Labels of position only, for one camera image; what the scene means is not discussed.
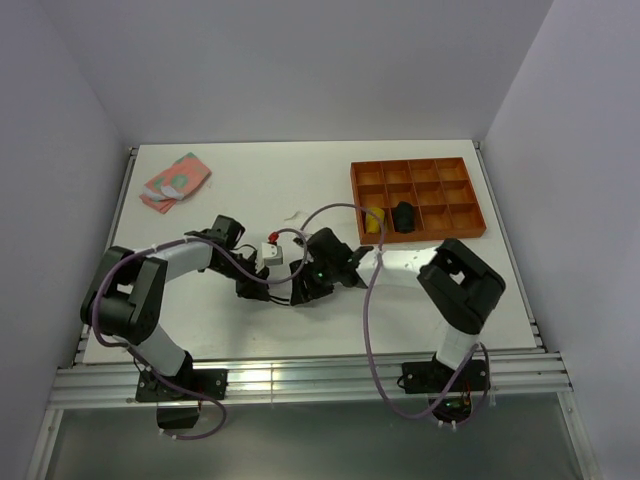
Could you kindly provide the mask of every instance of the orange sorting tray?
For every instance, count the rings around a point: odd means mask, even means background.
[[[352,163],[351,186],[356,205],[384,210],[385,243],[473,238],[487,229],[462,158]],[[393,227],[391,212],[401,201],[413,205],[411,233]],[[378,243],[379,233],[365,232],[365,214],[356,215],[360,242]]]

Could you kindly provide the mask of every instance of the cable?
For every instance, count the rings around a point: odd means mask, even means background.
[[[218,432],[224,425],[224,423],[227,420],[227,409],[224,407],[224,405],[222,403],[220,403],[218,400],[211,398],[207,395],[203,395],[201,393],[198,392],[194,392],[191,390],[188,390],[186,388],[183,388],[179,385],[176,385],[172,382],[170,382],[169,380],[167,380],[166,378],[164,378],[158,371],[156,371],[152,365],[150,365],[140,354],[136,353],[133,349],[130,348],[130,345],[128,343],[125,342],[107,342],[104,337],[102,336],[102,330],[100,329],[100,322],[98,319],[98,313],[100,311],[100,303],[102,301],[102,297],[104,297],[104,294],[106,293],[107,289],[109,288],[109,286],[111,285],[111,282],[113,281],[113,277],[115,276],[115,274],[118,272],[118,270],[120,270],[122,267],[124,267],[125,265],[133,262],[134,260],[137,260],[139,258],[142,257],[146,257],[147,255],[151,254],[151,253],[155,253],[158,251],[162,251],[162,250],[166,250],[168,248],[172,248],[178,245],[181,245],[183,243],[192,243],[192,242],[199,242],[199,243],[204,243],[207,244],[209,246],[211,246],[214,250],[217,250],[223,257],[225,257],[234,267],[236,267],[238,269],[238,271],[240,273],[242,273],[244,276],[246,276],[247,278],[250,278],[251,280],[261,283],[261,284],[266,284],[266,285],[277,285],[277,284],[281,284],[281,283],[285,283],[288,282],[289,280],[295,278],[301,271],[302,268],[304,267],[306,261],[307,261],[307,256],[308,256],[308,249],[307,249],[307,239],[305,238],[305,236],[302,234],[302,232],[295,230],[293,228],[282,228],[280,230],[278,230],[276,233],[280,234],[280,233],[284,233],[284,232],[291,232],[296,234],[302,241],[302,246],[303,246],[303,253],[302,253],[302,261],[300,262],[300,266],[298,267],[298,269],[293,272],[291,275],[289,275],[286,278],[282,278],[282,279],[278,279],[278,280],[265,280],[259,277],[256,277],[255,275],[253,275],[252,273],[246,271],[244,268],[242,268],[242,266],[240,266],[240,264],[238,264],[238,262],[235,261],[235,259],[229,255],[224,248],[222,248],[220,245],[204,239],[204,238],[199,238],[199,237],[187,237],[181,240],[174,240],[171,242],[167,242],[164,243],[162,245],[159,245],[158,247],[154,247],[154,248],[147,248],[145,250],[141,250],[139,252],[135,252],[131,255],[129,255],[128,257],[123,258],[122,260],[120,260],[119,262],[117,262],[108,272],[107,274],[104,276],[104,278],[102,279],[102,282],[100,283],[100,286],[98,287],[98,291],[96,292],[96,297],[93,301],[93,305],[91,308],[91,327],[93,328],[93,333],[96,336],[96,340],[98,341],[98,343],[100,343],[100,345],[104,346],[104,347],[108,347],[108,348],[113,348],[113,347],[124,347],[127,349],[127,351],[133,356],[134,360],[142,363],[143,365],[145,365],[145,367],[151,367],[151,373],[155,376],[155,378],[162,384],[164,384],[166,387],[178,392],[178,393],[182,393],[183,395],[189,395],[193,398],[197,398],[199,400],[204,400],[204,401],[208,401],[213,403],[214,405],[216,405],[221,413],[222,413],[222,418],[220,419],[220,422],[218,423],[218,425],[216,425],[213,429],[211,429],[208,432],[199,434],[199,435],[170,435],[172,438],[176,438],[178,440],[199,440],[201,438],[206,438],[209,437],[211,435],[213,435],[214,433]]]
[[[371,280],[369,282],[369,286],[367,287],[367,291],[364,297],[364,305],[362,307],[362,329],[363,329],[363,335],[364,335],[364,346],[367,353],[367,363],[369,364],[369,370],[371,371],[371,377],[373,378],[373,383],[375,384],[376,389],[380,394],[380,397],[382,397],[382,400],[384,401],[384,403],[386,403],[391,410],[393,410],[396,414],[400,415],[401,417],[407,418],[410,420],[417,420],[420,418],[424,418],[427,415],[431,414],[436,409],[436,407],[440,405],[442,400],[444,400],[444,398],[447,396],[447,394],[451,390],[451,387],[453,386],[454,382],[456,381],[458,376],[462,373],[462,370],[464,370],[469,360],[471,360],[471,357],[477,350],[478,346],[480,346],[482,348],[482,351],[484,352],[485,361],[487,363],[487,370],[489,369],[489,352],[487,351],[486,347],[482,343],[478,342],[477,344],[474,344],[473,347],[471,347],[471,349],[469,350],[469,352],[465,355],[464,359],[462,360],[462,362],[460,363],[456,371],[453,372],[453,375],[445,385],[442,392],[440,392],[440,394],[435,399],[435,401],[423,411],[418,413],[407,413],[404,410],[400,409],[398,406],[396,406],[393,403],[393,401],[389,398],[389,396],[387,395],[387,392],[385,392],[384,387],[382,386],[382,382],[378,375],[377,367],[375,364],[375,359],[373,357],[373,351],[371,348],[371,335],[369,332],[369,304],[371,303],[371,295],[373,293],[373,287],[375,286],[378,275],[380,274],[380,270],[382,269],[382,246],[384,245],[384,235],[386,230],[384,226],[384,222],[376,214],[359,205],[355,205],[352,203],[332,203],[329,205],[325,205],[322,208],[319,208],[318,210],[313,212],[311,215],[309,215],[309,217],[302,224],[301,230],[304,231],[305,227],[309,224],[309,222],[319,213],[324,212],[325,210],[329,210],[330,208],[336,208],[336,207],[348,207],[348,208],[353,208],[355,210],[364,212],[367,215],[371,215],[378,222],[378,225],[380,225],[380,241],[378,242],[378,252],[377,252],[378,263],[376,265],[376,268],[373,271],[373,275],[371,276]],[[485,392],[477,407],[480,407],[484,403],[484,400],[486,398],[486,394],[488,392],[488,386],[489,386],[489,376],[490,376],[489,374],[490,372],[487,372],[487,383],[486,383]],[[472,414],[469,416],[469,418],[466,421],[468,421],[473,416],[473,413],[474,412],[472,412]]]

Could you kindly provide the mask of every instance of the white table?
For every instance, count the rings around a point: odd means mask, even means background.
[[[166,215],[145,206],[138,198],[142,185],[188,152],[212,170],[205,185]],[[351,203],[349,168],[353,161],[438,157],[464,159],[487,224],[481,238],[465,243],[507,284],[481,340],[493,350],[535,348],[489,191],[468,140],[143,145],[130,177],[114,245],[142,248],[180,238],[184,232],[210,227],[218,214],[231,216],[246,227],[241,243],[257,245],[298,210],[310,213],[328,203]],[[329,210],[318,217],[318,223],[330,226],[352,248],[359,245],[353,210]],[[271,278],[288,275],[288,263],[301,256],[300,249],[288,240],[281,237],[285,265],[273,268]],[[336,292],[326,299],[291,308],[240,299],[234,289],[233,281],[211,271],[174,280],[165,288],[161,324],[196,359],[364,353],[363,290],[336,286]],[[288,286],[272,289],[274,295],[287,296],[288,292]],[[376,353],[434,351],[442,338],[444,320],[420,288],[377,287],[371,312]],[[101,347],[91,337],[84,362],[130,362],[130,357],[120,349]]]

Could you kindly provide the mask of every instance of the purple cable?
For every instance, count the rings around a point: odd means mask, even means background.
[[[104,279],[102,280],[102,283],[100,284],[100,287],[98,287],[98,291],[96,292],[96,297],[93,301],[93,306],[91,309],[91,327],[93,328],[93,332],[96,336],[96,340],[98,340],[98,343],[100,345],[103,345],[105,347],[124,347],[127,349],[127,351],[136,359],[138,360],[140,363],[142,363],[145,367],[149,367],[149,363],[137,352],[135,352],[133,349],[130,348],[130,345],[127,343],[123,343],[123,342],[107,342],[104,337],[102,336],[102,330],[100,329],[100,322],[99,322],[99,315],[98,312],[100,311],[100,303],[102,301],[102,297],[104,296],[104,294],[106,293],[107,289],[109,288],[109,286],[111,285],[111,282],[113,281],[113,277],[115,276],[116,272],[118,270],[120,270],[122,267],[124,267],[125,265],[127,265],[130,262],[133,262],[134,260],[141,258],[141,257],[146,257],[147,255],[151,254],[151,253],[155,253],[158,251],[162,251],[162,250],[166,250],[168,248],[171,247],[175,247],[178,245],[182,245],[184,243],[192,243],[192,242],[199,242],[199,243],[205,243],[209,246],[211,246],[212,248],[214,248],[215,250],[217,250],[223,257],[225,257],[234,267],[236,267],[238,269],[238,271],[240,273],[242,273],[244,276],[250,278],[251,280],[254,280],[255,282],[261,283],[263,285],[277,285],[280,283],[285,283],[288,282],[289,280],[295,278],[301,271],[302,268],[304,267],[304,264],[307,260],[307,239],[305,238],[305,236],[302,234],[302,232],[295,230],[293,228],[282,228],[280,230],[277,230],[276,233],[280,234],[280,233],[285,233],[285,232],[291,232],[291,233],[295,233],[301,240],[302,240],[302,246],[303,246],[303,254],[302,254],[302,261],[300,262],[300,266],[298,267],[298,269],[293,272],[291,275],[289,275],[286,278],[282,278],[282,279],[278,279],[278,280],[265,280],[262,278],[258,278],[255,275],[247,272],[244,268],[242,268],[240,266],[240,264],[238,264],[238,262],[236,262],[233,257],[231,255],[229,255],[222,247],[220,247],[219,245],[203,239],[203,238],[199,238],[199,237],[188,237],[188,238],[184,238],[181,240],[173,240],[171,242],[167,242],[167,243],[163,243],[162,245],[159,245],[156,248],[147,248],[145,250],[141,250],[139,252],[135,252],[131,255],[129,255],[128,257],[123,258],[122,260],[120,260],[118,263],[116,263],[111,270],[109,270],[109,272],[107,272],[107,274],[105,275]],[[209,430],[208,432],[205,433],[201,433],[198,435],[171,435],[167,432],[164,432],[166,435],[169,435],[170,437],[175,437],[178,440],[200,440],[202,438],[207,438],[211,435],[213,435],[214,433],[218,432],[224,425],[224,423],[227,420],[227,409],[225,408],[225,406],[220,403],[218,400],[216,400],[215,398],[209,397],[208,395],[203,395],[201,393],[198,392],[194,392],[192,390],[188,390],[186,388],[183,388],[179,385],[174,384],[173,382],[170,382],[169,380],[167,380],[166,378],[164,378],[160,373],[158,373],[155,369],[153,369],[153,367],[151,367],[151,372],[153,373],[154,377],[162,384],[164,384],[165,386],[169,387],[170,389],[182,393],[183,395],[189,395],[190,397],[193,398],[197,398],[199,400],[204,400],[204,401],[208,401],[213,403],[214,405],[216,405],[220,411],[222,412],[222,418],[220,419],[220,422],[218,422],[218,425],[216,425],[214,428],[212,428],[211,430]]]
[[[332,203],[330,205],[326,205],[326,206],[324,206],[322,208],[319,208],[318,210],[313,212],[311,215],[309,215],[309,218],[307,218],[305,220],[305,222],[302,224],[301,230],[304,231],[305,227],[309,224],[309,222],[316,215],[318,215],[321,212],[324,212],[325,210],[328,210],[330,208],[335,208],[335,207],[354,208],[356,210],[364,212],[367,215],[371,215],[373,218],[376,219],[376,221],[380,225],[380,241],[378,242],[378,252],[377,252],[378,264],[376,265],[376,268],[373,271],[373,275],[371,276],[371,281],[369,282],[369,286],[367,287],[367,291],[366,291],[365,297],[364,297],[364,305],[363,305],[363,309],[362,309],[362,329],[363,329],[363,334],[364,334],[364,347],[365,347],[365,351],[367,353],[367,363],[369,364],[369,370],[371,371],[371,377],[373,378],[373,383],[375,383],[376,389],[378,390],[378,393],[380,394],[380,397],[382,397],[382,400],[387,404],[387,406],[389,408],[391,408],[391,410],[393,410],[395,413],[397,413],[401,417],[407,418],[409,420],[417,420],[417,419],[420,419],[420,418],[424,418],[427,415],[433,413],[433,411],[436,409],[436,407],[438,405],[440,405],[440,403],[445,399],[445,397],[447,396],[447,394],[451,390],[451,387],[453,386],[453,383],[456,381],[458,376],[462,373],[462,370],[467,365],[469,360],[471,360],[471,357],[473,357],[473,354],[477,350],[478,346],[480,346],[482,348],[482,351],[484,352],[485,360],[486,360],[486,363],[487,363],[487,370],[489,370],[489,352],[487,351],[486,347],[480,342],[478,342],[477,344],[473,345],[473,347],[465,355],[464,359],[462,360],[462,362],[460,363],[460,365],[458,366],[456,371],[453,372],[453,375],[451,376],[451,378],[449,379],[449,381],[445,385],[445,387],[442,390],[442,392],[440,392],[440,394],[438,395],[438,397],[436,397],[434,402],[431,405],[429,405],[429,407],[424,409],[423,411],[418,412],[418,413],[407,413],[404,410],[400,409],[397,405],[395,405],[393,403],[393,401],[387,395],[387,392],[385,392],[384,387],[382,386],[382,382],[380,380],[380,377],[378,375],[378,371],[377,371],[376,364],[375,364],[375,359],[373,357],[373,351],[371,349],[371,335],[370,335],[370,332],[369,332],[369,304],[371,303],[371,294],[373,293],[373,287],[375,286],[376,279],[378,278],[378,274],[380,273],[380,270],[382,269],[382,246],[384,244],[384,234],[385,234],[384,222],[377,215],[375,215],[373,212],[371,212],[370,210],[368,210],[368,209],[366,209],[364,207],[360,207],[360,206],[355,205],[353,203]],[[483,392],[483,396],[480,399],[480,402],[478,403],[477,407],[475,409],[473,409],[473,411],[471,412],[471,415],[469,415],[469,417],[467,419],[457,423],[457,425],[462,425],[463,423],[466,423],[467,421],[469,421],[473,417],[474,413],[479,409],[479,407],[482,406],[482,404],[484,403],[485,398],[487,396],[489,382],[490,382],[490,371],[487,372],[487,380],[486,380],[486,384],[485,384],[485,390]]]

